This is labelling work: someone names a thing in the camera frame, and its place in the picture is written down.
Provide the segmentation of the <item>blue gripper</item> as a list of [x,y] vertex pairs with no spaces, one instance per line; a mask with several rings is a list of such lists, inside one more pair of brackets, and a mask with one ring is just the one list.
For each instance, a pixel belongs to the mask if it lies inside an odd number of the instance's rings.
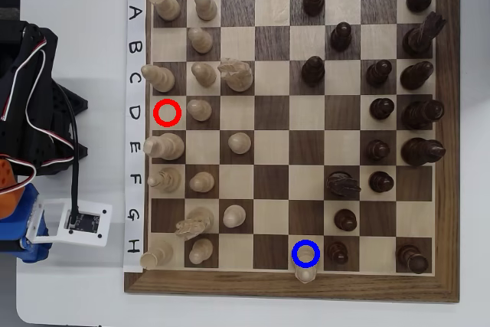
[[47,259],[50,243],[32,244],[25,234],[38,191],[29,184],[10,217],[1,220],[1,252],[21,259],[25,263],[37,263]]

